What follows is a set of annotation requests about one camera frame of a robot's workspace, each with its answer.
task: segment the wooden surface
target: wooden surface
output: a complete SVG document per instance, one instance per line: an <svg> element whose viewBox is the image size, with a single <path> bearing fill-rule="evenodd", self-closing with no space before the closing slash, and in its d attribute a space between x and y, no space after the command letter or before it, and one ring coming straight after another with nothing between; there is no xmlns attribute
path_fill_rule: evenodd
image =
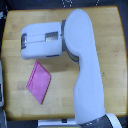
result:
<svg viewBox="0 0 128 128"><path fill-rule="evenodd" d="M5 111L11 120L73 118L73 87L79 67L67 55L38 60L52 75L40 105L26 89L36 60L21 58L21 30L28 24L62 21L73 9L10 11L7 16L2 66ZM116 7L83 8L93 24L102 74L106 113L127 113L127 62L122 24Z"/></svg>

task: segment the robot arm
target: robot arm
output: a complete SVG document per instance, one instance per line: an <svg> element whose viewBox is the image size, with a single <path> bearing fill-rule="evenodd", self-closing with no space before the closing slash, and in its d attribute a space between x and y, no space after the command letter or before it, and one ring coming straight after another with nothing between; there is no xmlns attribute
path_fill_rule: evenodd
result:
<svg viewBox="0 0 128 128"><path fill-rule="evenodd" d="M36 59L61 55L64 37L69 56L77 61L80 67L73 92L76 123L91 128L96 124L104 126L106 121L110 121L110 126L121 128L116 116L113 118L118 127L115 127L110 116L105 114L102 78L89 16L80 9L74 10L66 19L64 32L61 31L59 22L26 26L21 37L22 58Z"/></svg>

